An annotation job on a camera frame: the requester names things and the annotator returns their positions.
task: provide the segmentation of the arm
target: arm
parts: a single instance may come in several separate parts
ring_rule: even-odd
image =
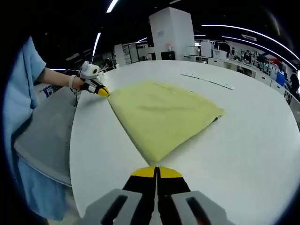
[[[37,81],[47,84],[54,84],[57,86],[68,86],[70,76],[52,71],[48,68],[44,68],[41,74],[38,76]],[[84,84],[84,81],[79,77],[75,77],[73,80],[72,87],[75,89],[80,89]]]

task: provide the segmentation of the yellow cloth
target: yellow cloth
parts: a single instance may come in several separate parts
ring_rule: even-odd
[[[117,89],[108,100],[136,148],[153,163],[224,113],[194,92],[159,82]]]

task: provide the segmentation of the round table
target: round table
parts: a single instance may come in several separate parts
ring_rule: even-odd
[[[180,172],[192,191],[201,191],[223,207],[235,224],[273,224],[286,209],[300,181],[300,133],[277,91],[238,72],[187,61],[138,62],[105,73],[103,80],[110,91],[157,80],[197,92],[224,108],[225,115],[157,165]],[[108,100],[84,91],[70,144],[72,188],[80,216],[146,166]]]

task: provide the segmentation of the hand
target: hand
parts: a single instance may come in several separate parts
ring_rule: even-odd
[[[84,85],[84,81],[79,77],[75,77],[73,80],[72,87],[79,90],[82,85]]]

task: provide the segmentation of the blue container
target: blue container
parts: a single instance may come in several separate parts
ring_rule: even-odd
[[[285,75],[278,71],[276,82],[284,87],[284,85],[285,85]]]

